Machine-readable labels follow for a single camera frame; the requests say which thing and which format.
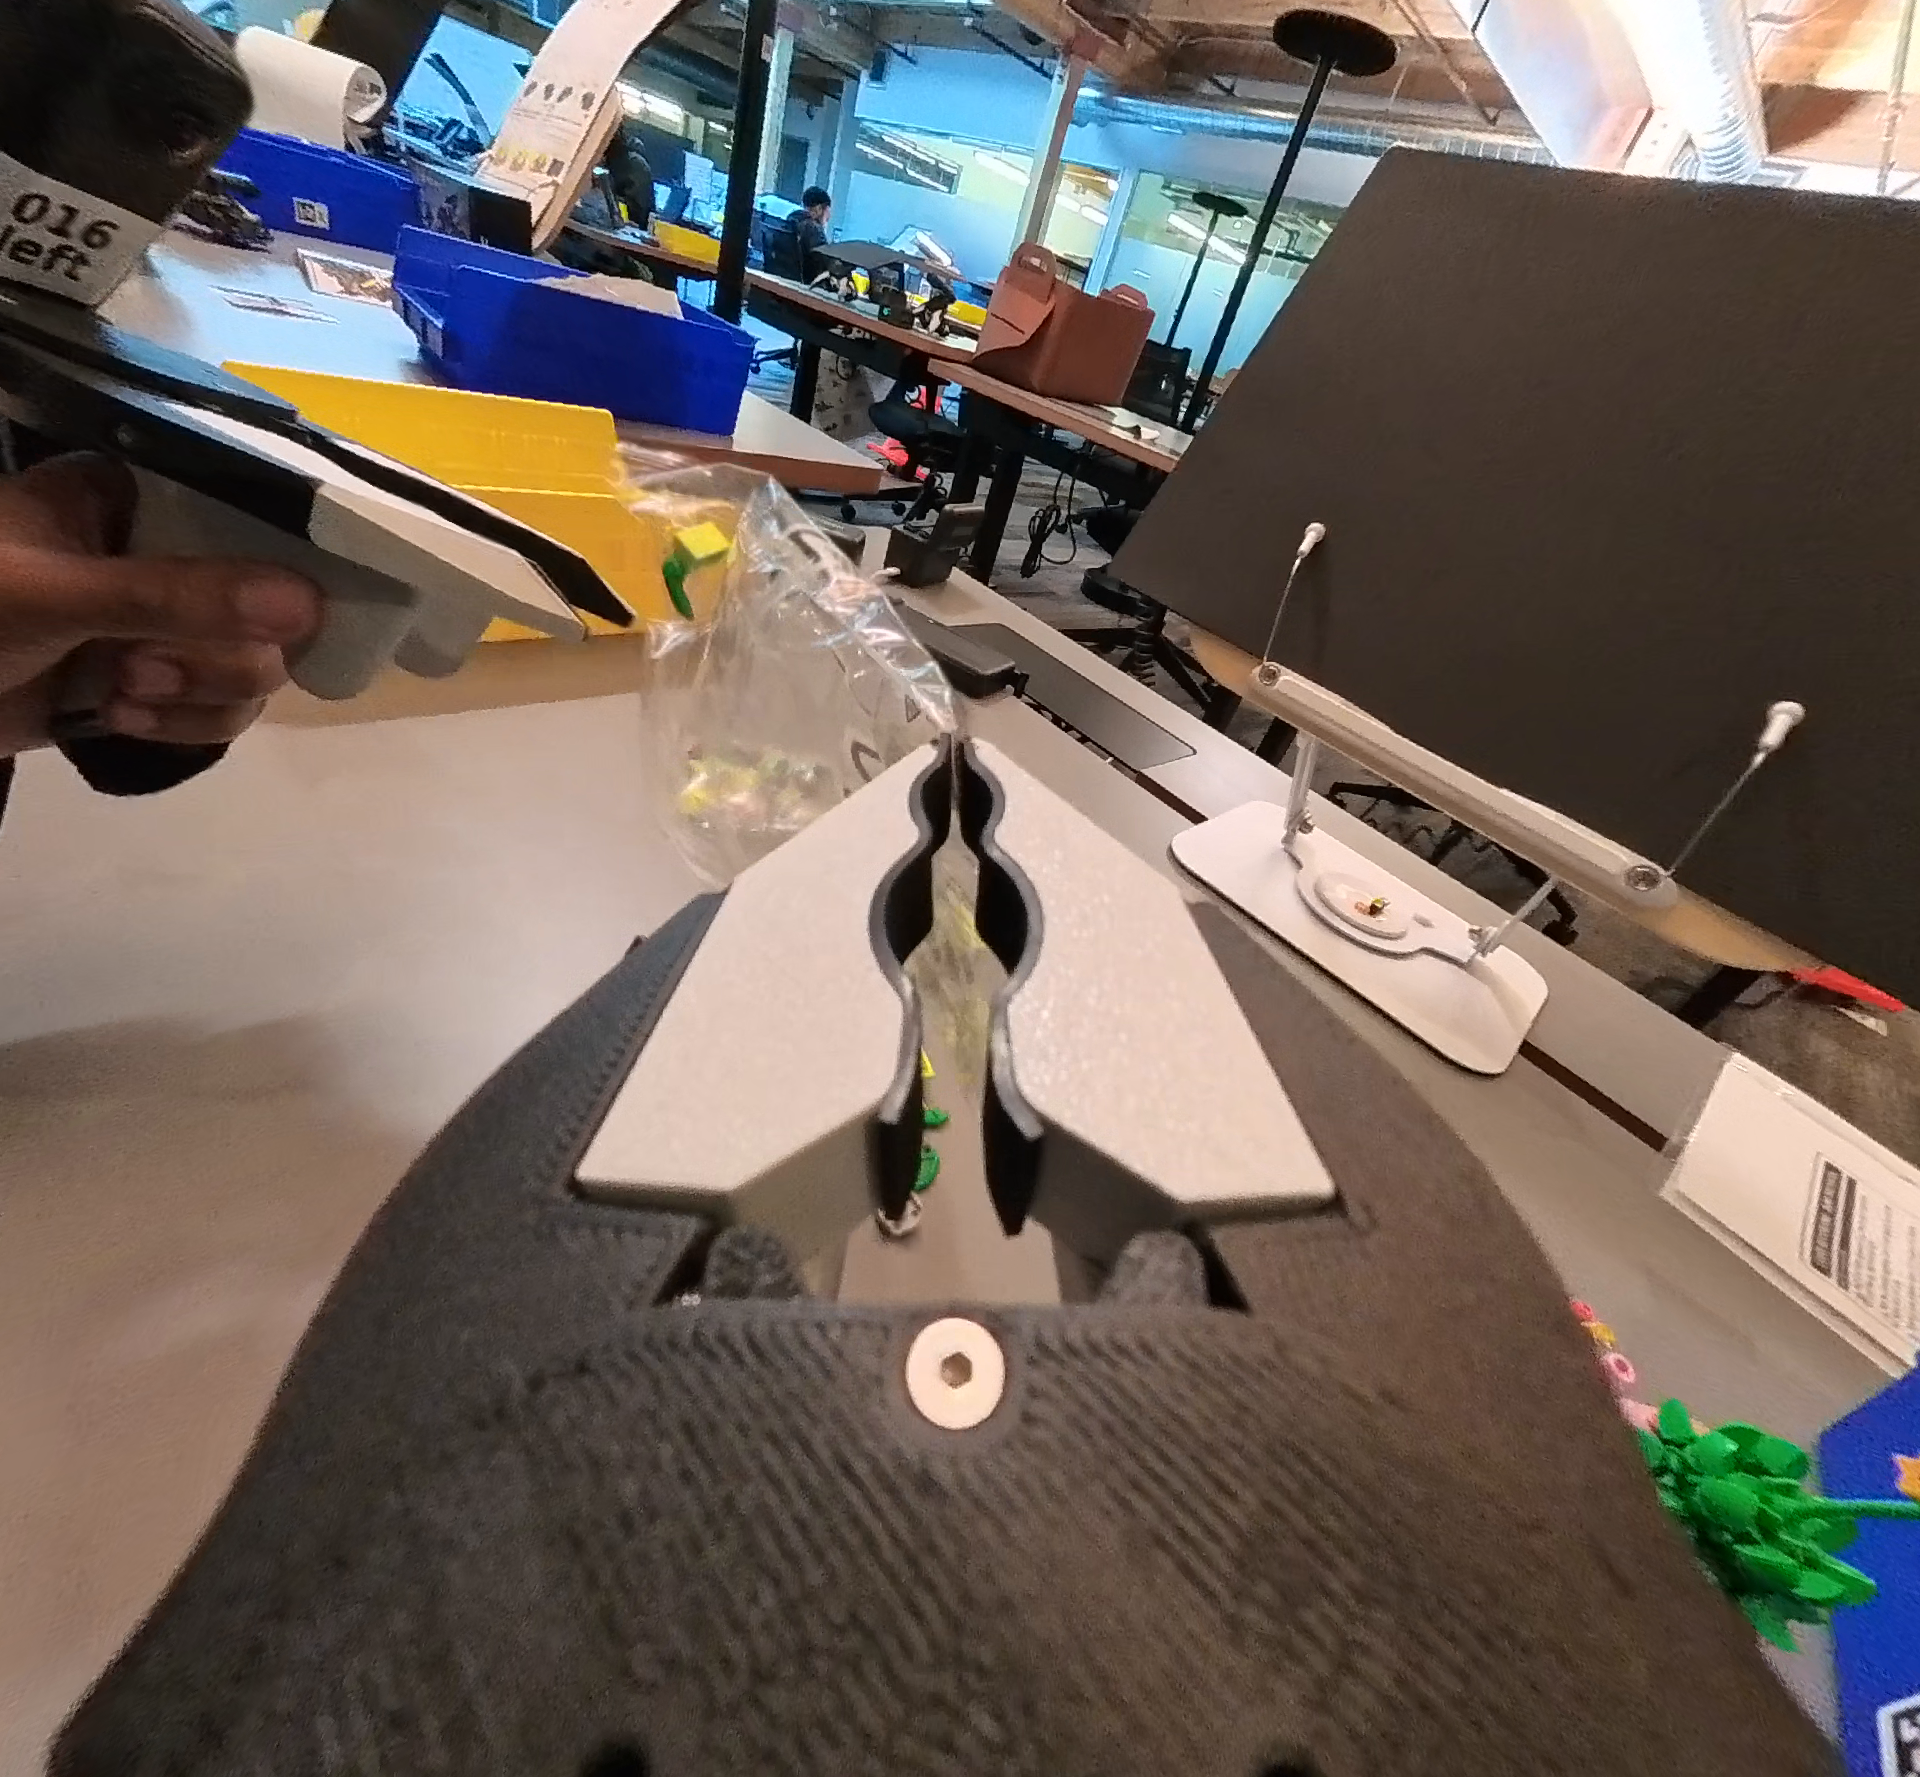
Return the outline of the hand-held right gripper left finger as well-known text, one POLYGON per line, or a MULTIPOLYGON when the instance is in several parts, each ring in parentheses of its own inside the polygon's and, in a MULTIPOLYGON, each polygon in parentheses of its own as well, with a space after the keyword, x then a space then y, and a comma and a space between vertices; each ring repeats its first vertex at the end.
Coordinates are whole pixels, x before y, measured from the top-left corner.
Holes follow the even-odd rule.
POLYGON ((885 1238, 917 1187, 951 743, 934 742, 719 895, 575 1169, 598 1206, 778 1238, 856 1304, 935 1304, 885 1238))

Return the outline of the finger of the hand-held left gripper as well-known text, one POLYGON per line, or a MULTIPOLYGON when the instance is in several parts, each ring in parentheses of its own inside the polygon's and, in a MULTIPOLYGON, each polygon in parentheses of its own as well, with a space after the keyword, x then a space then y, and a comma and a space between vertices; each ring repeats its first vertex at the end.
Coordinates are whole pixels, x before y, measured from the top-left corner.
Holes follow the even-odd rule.
POLYGON ((352 700, 386 669, 449 681, 500 621, 562 644, 587 638, 519 553, 348 471, 315 479, 305 534, 324 614, 290 681, 315 699, 352 700))
MULTIPOLYGON (((394 493, 419 508, 471 528, 493 542, 513 549, 527 559, 562 600, 573 606, 587 634, 626 634, 637 629, 637 614, 615 590, 587 563, 587 559, 539 528, 513 520, 490 504, 457 492, 438 479, 375 455, 372 451, 320 428, 310 422, 301 424, 290 434, 310 457, 315 466, 326 466, 326 475, 348 471, 354 477, 394 493)), ((511 622, 495 622, 492 634, 527 634, 511 622)))

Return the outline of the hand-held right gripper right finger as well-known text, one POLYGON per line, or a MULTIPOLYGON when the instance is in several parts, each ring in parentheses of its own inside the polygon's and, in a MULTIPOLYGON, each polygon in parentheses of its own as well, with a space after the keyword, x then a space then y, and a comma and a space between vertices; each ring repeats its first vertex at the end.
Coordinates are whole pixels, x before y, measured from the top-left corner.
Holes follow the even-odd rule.
POLYGON ((1250 1304, 1226 1233, 1338 1202, 1161 869, 1002 746, 956 746, 956 1298, 1250 1304))

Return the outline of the clear printed plastic bag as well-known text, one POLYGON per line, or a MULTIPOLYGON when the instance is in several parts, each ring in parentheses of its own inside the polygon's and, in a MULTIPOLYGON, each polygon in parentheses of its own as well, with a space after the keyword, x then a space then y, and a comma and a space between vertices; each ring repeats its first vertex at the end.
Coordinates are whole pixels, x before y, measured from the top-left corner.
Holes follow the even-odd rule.
POLYGON ((664 548, 710 520, 733 562, 696 621, 637 627, 641 778, 651 822, 710 893, 795 842, 888 769, 963 734, 961 700, 909 635, 901 608, 775 477, 625 444, 634 512, 664 548), (672 790, 692 746, 780 747, 829 764, 844 800, 804 829, 698 829, 672 790))

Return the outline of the person's left hand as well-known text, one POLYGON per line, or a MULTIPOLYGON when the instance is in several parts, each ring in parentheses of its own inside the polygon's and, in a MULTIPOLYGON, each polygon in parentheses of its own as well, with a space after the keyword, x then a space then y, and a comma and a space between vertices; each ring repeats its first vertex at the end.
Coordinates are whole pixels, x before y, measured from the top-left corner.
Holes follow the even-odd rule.
POLYGON ((56 720, 110 738, 223 746, 286 686, 324 595, 266 563, 134 557, 134 483, 98 455, 1 483, 1 758, 47 750, 56 720))

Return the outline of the stacked yellow storage bins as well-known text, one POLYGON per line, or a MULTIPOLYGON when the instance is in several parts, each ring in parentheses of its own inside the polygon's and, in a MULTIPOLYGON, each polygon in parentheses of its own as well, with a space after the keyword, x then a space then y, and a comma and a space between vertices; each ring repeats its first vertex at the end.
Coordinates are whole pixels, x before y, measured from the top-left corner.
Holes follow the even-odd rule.
POLYGON ((632 606, 637 627, 672 614, 659 573, 664 538, 634 512, 610 415, 238 358, 226 372, 282 398, 307 422, 583 555, 632 606))

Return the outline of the white paper roll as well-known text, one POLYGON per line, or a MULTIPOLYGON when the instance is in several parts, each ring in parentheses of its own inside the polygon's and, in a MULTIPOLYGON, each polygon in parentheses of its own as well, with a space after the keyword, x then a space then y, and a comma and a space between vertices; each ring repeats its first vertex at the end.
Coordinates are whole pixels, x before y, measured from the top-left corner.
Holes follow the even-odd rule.
POLYGON ((252 89, 253 132, 356 151, 388 108, 379 70, 299 37, 247 28, 234 37, 234 51, 252 89))

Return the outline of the blue storage bin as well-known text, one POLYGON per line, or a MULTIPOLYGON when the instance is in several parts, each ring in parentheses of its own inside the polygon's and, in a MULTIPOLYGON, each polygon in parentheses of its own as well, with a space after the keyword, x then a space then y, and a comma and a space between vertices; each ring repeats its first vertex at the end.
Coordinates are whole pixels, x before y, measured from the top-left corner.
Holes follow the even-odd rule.
POLYGON ((611 276, 400 229, 392 301, 419 358, 449 389, 575 404, 685 434, 735 431, 755 342, 666 293, 614 293, 611 276))
POLYGON ((1837 1744, 1852 1776, 1917 1774, 1917 1370, 1889 1383, 1819 1436, 1830 1499, 1891 1508, 1867 1518, 1844 1563, 1870 1602, 1832 1618, 1837 1744))
POLYGON ((214 171, 242 183, 242 203, 276 234, 394 255, 401 229, 421 225, 419 184, 407 171, 301 137, 246 129, 214 171))

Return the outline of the black tilted board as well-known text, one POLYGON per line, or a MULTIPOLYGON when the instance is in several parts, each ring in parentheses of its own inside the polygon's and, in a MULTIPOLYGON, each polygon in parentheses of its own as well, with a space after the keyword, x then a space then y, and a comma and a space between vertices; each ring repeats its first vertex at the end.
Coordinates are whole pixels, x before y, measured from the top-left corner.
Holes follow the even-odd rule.
POLYGON ((449 0, 330 0, 308 37, 333 57, 359 64, 349 117, 370 128, 397 100, 434 35, 449 0))

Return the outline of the grey desk with wood edge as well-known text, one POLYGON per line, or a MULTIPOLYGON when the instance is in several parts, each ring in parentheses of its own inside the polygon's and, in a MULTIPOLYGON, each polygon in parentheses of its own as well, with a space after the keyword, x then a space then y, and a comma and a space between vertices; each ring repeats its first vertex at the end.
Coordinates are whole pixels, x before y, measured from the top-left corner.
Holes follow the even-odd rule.
MULTIPOLYGON (((439 383, 421 362, 417 341, 392 310, 317 297, 301 278, 296 251, 379 262, 376 255, 289 234, 272 234, 261 253, 242 253, 169 229, 148 248, 130 276, 109 297, 103 316, 116 328, 214 366, 238 358, 379 382, 431 388, 439 383), (332 314, 333 321, 303 323, 235 312, 212 293, 218 284, 308 301, 332 314)), ((873 459, 755 395, 743 398, 729 436, 628 420, 615 420, 614 428, 623 443, 676 451, 699 464, 757 470, 799 493, 871 498, 885 486, 873 459)))

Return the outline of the white monitor stand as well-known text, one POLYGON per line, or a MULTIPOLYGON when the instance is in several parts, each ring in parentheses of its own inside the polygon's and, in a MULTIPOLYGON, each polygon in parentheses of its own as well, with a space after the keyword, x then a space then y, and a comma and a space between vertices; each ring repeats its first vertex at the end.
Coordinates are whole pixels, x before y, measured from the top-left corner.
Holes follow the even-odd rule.
POLYGON ((1746 782, 1804 725, 1807 709, 1796 700, 1767 709, 1738 777, 1663 865, 1475 777, 1332 689, 1287 669, 1278 658, 1284 613, 1325 534, 1321 520, 1304 528, 1260 659, 1246 681, 1246 699, 1295 735, 1284 806, 1246 804, 1201 822, 1173 840, 1170 860, 1209 898, 1306 957, 1435 1054, 1497 1078, 1513 1065, 1548 1002, 1548 979, 1507 945, 1508 938, 1566 883, 1593 898, 1626 902, 1628 910, 1676 907, 1680 869, 1746 782), (1469 923, 1422 898, 1309 815, 1309 782, 1325 750, 1373 769, 1390 789, 1525 857, 1543 875, 1540 886, 1494 926, 1469 923), (1392 902, 1402 926, 1395 934, 1373 934, 1355 919, 1352 902, 1371 895, 1392 902))

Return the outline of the black ribbed power brick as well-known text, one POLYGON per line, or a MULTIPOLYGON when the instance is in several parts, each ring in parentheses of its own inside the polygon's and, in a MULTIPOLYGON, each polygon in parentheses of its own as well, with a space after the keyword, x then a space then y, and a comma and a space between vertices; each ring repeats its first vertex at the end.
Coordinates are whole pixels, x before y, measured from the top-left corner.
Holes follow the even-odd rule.
POLYGON ((917 613, 905 613, 903 622, 961 699, 984 703, 1004 695, 1019 696, 1025 690, 1025 667, 971 631, 917 613))

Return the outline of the white printed banner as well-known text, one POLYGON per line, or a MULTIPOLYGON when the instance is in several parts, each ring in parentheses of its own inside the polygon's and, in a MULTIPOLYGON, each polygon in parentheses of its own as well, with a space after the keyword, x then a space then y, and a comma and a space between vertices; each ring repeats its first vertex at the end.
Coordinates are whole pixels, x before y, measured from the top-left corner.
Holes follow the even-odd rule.
POLYGON ((529 215, 529 246, 546 255, 623 123, 626 64, 690 0, 575 0, 541 46, 479 176, 516 195, 529 215))

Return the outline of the black office chair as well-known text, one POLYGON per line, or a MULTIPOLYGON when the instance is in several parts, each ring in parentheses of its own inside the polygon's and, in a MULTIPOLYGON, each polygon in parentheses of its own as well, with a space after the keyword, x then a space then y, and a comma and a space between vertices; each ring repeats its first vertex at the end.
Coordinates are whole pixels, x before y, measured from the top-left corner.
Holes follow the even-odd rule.
POLYGON ((1241 709, 1241 699, 1220 686, 1197 664, 1189 647, 1168 631, 1164 605, 1112 577, 1110 565, 1087 569, 1078 581, 1085 600, 1112 613, 1108 629, 1078 629, 1068 638, 1092 653, 1115 658, 1119 669, 1140 684, 1161 681, 1177 686, 1209 730, 1224 734, 1241 709))
POLYGON ((963 434, 944 415, 940 389, 937 383, 915 389, 896 383, 868 410, 871 431, 901 447, 899 470, 917 483, 917 498, 903 512, 905 523, 919 523, 947 504, 947 487, 961 462, 963 434))

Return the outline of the black pillar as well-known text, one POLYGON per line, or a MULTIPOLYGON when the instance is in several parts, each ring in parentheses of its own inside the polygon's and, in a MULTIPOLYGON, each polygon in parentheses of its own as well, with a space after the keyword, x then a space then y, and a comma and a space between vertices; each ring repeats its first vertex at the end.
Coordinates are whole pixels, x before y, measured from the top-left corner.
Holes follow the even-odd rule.
POLYGON ((754 236, 755 183, 765 149, 765 113, 778 60, 780 0, 747 0, 733 107, 723 234, 719 243, 712 314, 736 327, 744 310, 747 266, 754 236))

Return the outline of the black adapter box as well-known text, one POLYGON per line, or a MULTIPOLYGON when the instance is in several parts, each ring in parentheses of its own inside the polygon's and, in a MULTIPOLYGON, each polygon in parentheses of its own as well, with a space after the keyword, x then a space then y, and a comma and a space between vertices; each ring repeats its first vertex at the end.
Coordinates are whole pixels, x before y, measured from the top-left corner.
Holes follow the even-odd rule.
POLYGON ((983 504, 947 504, 924 520, 901 520, 883 548, 881 577, 905 590, 934 590, 972 555, 986 512, 983 504))

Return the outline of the long wooden desk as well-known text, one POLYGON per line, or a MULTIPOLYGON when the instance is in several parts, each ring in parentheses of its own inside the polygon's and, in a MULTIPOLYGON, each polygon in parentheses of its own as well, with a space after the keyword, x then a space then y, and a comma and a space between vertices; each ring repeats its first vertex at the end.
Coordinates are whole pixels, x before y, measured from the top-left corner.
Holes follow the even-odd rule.
POLYGON ((747 270, 744 292, 747 299, 755 303, 755 314, 768 323, 775 321, 770 312, 774 303, 791 312, 800 323, 797 341, 802 347, 845 348, 853 342, 866 342, 906 352, 919 358, 926 374, 935 379, 1156 473, 1177 470, 1184 453, 1183 444, 1173 443, 1170 432, 1154 424, 1136 424, 1133 420, 1118 424, 1108 416, 1106 405, 1042 398, 1025 388, 994 379, 976 369, 972 347, 917 328, 886 323, 870 310, 845 303, 799 280, 747 270))

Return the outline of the laminated paper sheet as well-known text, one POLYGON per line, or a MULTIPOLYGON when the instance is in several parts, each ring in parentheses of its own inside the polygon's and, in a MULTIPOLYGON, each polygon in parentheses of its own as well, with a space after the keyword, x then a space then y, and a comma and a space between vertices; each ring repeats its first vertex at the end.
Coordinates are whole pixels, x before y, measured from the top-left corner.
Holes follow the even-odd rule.
POLYGON ((1891 1376, 1917 1354, 1917 1174, 1731 1053, 1662 1199, 1891 1376))

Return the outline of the brown bag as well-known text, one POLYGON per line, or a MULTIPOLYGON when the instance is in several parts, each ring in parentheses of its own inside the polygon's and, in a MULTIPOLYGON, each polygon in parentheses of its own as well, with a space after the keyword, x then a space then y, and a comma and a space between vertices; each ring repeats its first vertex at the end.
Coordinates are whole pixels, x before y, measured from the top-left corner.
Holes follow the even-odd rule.
POLYGON ((1119 405, 1153 327, 1154 310, 1136 290, 1088 296, 1052 253, 1024 244, 994 280, 972 365, 1039 398, 1119 405))

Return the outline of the black monitor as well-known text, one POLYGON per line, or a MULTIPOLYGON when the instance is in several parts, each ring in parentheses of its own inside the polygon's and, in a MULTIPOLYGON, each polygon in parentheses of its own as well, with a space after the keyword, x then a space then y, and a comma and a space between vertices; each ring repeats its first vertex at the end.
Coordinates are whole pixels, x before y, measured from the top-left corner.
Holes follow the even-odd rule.
POLYGON ((1915 1005, 1909 200, 1392 151, 1119 581, 1915 1005))

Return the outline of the pink toy pot plant model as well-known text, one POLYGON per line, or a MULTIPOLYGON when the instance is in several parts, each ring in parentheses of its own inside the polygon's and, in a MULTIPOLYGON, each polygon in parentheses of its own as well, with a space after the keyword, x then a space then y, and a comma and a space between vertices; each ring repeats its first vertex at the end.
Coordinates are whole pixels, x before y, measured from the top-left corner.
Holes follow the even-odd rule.
POLYGON ((1593 1343, 1669 1520, 1768 1647, 1797 1651, 1799 1631, 1830 1629, 1837 1610, 1875 1597, 1875 1582, 1842 1555, 1867 1518, 1898 1511, 1830 1499, 1812 1485, 1812 1454, 1774 1431, 1709 1426, 1676 1398, 1646 1403, 1637 1369, 1610 1327, 1582 1300, 1571 1300, 1569 1312, 1593 1343))

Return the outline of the black floor lamp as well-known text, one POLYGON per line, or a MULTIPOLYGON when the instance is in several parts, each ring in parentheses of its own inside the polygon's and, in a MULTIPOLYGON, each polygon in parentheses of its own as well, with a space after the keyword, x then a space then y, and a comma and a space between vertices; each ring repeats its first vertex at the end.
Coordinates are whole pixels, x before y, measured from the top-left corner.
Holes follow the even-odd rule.
POLYGON ((1292 183, 1297 160, 1301 158, 1316 111, 1323 105, 1328 82, 1334 77, 1348 81, 1371 81, 1393 69, 1397 51, 1393 42, 1380 28, 1352 17, 1321 9, 1295 9, 1284 13, 1270 37, 1284 56, 1301 62, 1309 70, 1309 82, 1287 132, 1284 158, 1260 203, 1254 229, 1242 253, 1239 270, 1221 303, 1221 316, 1213 328, 1212 342, 1203 360, 1194 374, 1187 405, 1178 419, 1178 431, 1194 434, 1201 405, 1205 404, 1221 352, 1226 350, 1241 308, 1260 265, 1269 231, 1284 203, 1286 189, 1292 183))
POLYGON ((1170 314, 1170 321, 1164 332, 1164 345, 1168 348, 1178 347, 1177 341, 1178 341, 1180 321, 1187 314, 1191 292, 1197 278, 1201 276, 1201 270, 1205 262, 1209 261, 1209 255, 1221 253, 1226 257, 1232 257, 1239 251, 1236 246, 1224 244, 1217 237, 1217 228, 1221 225, 1221 221, 1232 223, 1242 218, 1246 218, 1246 208, 1239 200, 1217 195, 1205 189, 1195 191, 1180 210, 1168 215, 1166 219, 1168 229, 1178 231, 1180 236, 1187 236, 1194 241, 1194 255, 1191 255, 1191 262, 1187 269, 1187 278, 1183 284, 1178 301, 1170 314))

